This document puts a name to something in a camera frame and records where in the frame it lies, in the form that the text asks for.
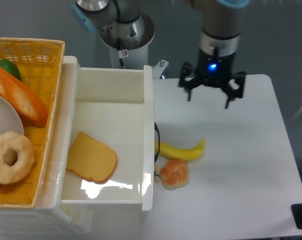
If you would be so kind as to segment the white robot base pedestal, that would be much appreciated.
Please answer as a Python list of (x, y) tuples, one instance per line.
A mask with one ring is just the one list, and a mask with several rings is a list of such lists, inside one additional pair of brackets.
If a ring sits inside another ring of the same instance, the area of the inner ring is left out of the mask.
[(112, 68), (142, 70), (149, 64), (148, 50), (155, 27), (145, 13), (141, 12), (139, 18), (131, 23), (115, 21), (108, 24), (99, 33), (109, 50)]

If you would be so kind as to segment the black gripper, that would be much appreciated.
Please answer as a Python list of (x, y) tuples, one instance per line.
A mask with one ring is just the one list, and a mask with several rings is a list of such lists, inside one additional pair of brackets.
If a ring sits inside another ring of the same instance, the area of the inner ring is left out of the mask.
[(233, 63), (236, 52), (227, 56), (209, 55), (199, 50), (196, 68), (189, 62), (182, 64), (178, 87), (188, 94), (187, 101), (191, 100), (192, 90), (204, 85), (220, 88), (227, 95), (225, 109), (235, 99), (242, 99), (246, 80), (246, 72), (233, 72)]

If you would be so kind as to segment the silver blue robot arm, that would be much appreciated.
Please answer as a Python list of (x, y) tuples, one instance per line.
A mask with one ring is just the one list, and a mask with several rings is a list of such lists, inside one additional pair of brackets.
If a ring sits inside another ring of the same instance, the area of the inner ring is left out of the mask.
[[(227, 102), (244, 94), (246, 73), (232, 71), (249, 2), (247, 0), (189, 0), (202, 14), (199, 56), (196, 65), (183, 63), (179, 87), (190, 93), (204, 85), (221, 89)], [(89, 32), (99, 32), (116, 69), (142, 69), (148, 64), (148, 46), (155, 35), (151, 18), (138, 0), (76, 0), (71, 10)]]

